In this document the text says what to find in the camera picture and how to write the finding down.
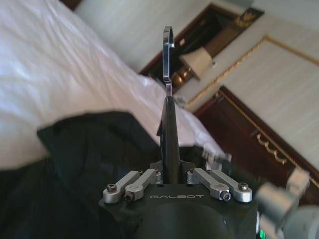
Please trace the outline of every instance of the gold decorative handle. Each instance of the gold decorative handle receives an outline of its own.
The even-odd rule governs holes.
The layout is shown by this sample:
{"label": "gold decorative handle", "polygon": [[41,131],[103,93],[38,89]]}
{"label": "gold decorative handle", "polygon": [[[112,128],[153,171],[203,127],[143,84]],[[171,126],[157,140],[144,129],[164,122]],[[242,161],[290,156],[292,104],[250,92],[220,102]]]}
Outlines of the gold decorative handle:
{"label": "gold decorative handle", "polygon": [[287,163],[287,159],[278,157],[278,155],[277,155],[278,151],[276,149],[270,149],[269,148],[269,142],[268,141],[262,141],[260,138],[261,138],[261,134],[259,133],[257,135],[257,139],[258,139],[259,144],[264,146],[266,148],[267,152],[269,152],[270,154],[272,154],[275,157],[275,160],[277,162],[279,162],[279,163],[281,163],[283,165],[285,163]]}
{"label": "gold decorative handle", "polygon": [[277,160],[279,163],[282,163],[283,165],[284,165],[285,163],[287,163],[287,159],[285,159],[285,158],[280,158],[280,157],[277,156],[277,151],[274,153],[274,157],[275,157],[275,160]]}

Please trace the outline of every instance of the wooden cabinet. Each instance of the wooden cabinet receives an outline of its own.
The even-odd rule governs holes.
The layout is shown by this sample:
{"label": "wooden cabinet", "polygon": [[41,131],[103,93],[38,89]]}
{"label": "wooden cabinet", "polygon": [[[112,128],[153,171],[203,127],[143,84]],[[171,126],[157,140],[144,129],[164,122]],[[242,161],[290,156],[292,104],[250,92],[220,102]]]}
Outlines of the wooden cabinet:
{"label": "wooden cabinet", "polygon": [[309,171],[312,181],[301,204],[319,205],[318,171],[226,87],[221,87],[195,115],[222,149],[233,156],[232,163],[256,178],[264,177],[285,187],[296,166]]}

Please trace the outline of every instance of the lamp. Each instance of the lamp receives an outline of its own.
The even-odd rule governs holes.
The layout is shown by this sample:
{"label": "lamp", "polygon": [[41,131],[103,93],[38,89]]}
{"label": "lamp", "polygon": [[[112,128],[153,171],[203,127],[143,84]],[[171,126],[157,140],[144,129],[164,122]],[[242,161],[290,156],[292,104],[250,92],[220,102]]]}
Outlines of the lamp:
{"label": "lamp", "polygon": [[202,77],[203,73],[213,63],[213,59],[204,47],[200,47],[195,51],[180,55],[179,59],[185,66],[192,70],[192,73],[198,79]]}

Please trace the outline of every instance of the white bed sheet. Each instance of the white bed sheet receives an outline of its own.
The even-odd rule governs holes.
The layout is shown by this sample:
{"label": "white bed sheet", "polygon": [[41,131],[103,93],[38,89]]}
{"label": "white bed sheet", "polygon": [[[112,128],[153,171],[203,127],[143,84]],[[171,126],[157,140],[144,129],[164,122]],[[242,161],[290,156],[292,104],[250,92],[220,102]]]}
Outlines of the white bed sheet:
{"label": "white bed sheet", "polygon": [[[37,128],[84,112],[129,111],[159,143],[163,100],[58,0],[0,1],[1,168],[45,156]],[[179,145],[223,154],[191,113],[176,115]]]}

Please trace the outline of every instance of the metal bolt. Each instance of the metal bolt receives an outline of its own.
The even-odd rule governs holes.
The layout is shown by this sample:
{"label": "metal bolt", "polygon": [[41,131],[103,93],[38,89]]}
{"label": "metal bolt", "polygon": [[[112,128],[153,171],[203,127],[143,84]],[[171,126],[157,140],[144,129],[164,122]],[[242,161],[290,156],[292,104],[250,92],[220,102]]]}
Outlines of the metal bolt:
{"label": "metal bolt", "polygon": [[238,188],[241,191],[247,191],[248,190],[248,184],[247,183],[238,183]]}
{"label": "metal bolt", "polygon": [[220,197],[223,201],[228,202],[231,199],[231,194],[227,191],[222,191]]}
{"label": "metal bolt", "polygon": [[134,201],[134,198],[135,198],[134,193],[132,192],[125,193],[125,196],[124,196],[125,201],[131,202],[131,201]]}
{"label": "metal bolt", "polygon": [[113,193],[116,191],[116,185],[114,183],[108,184],[106,186],[107,190],[109,193]]}

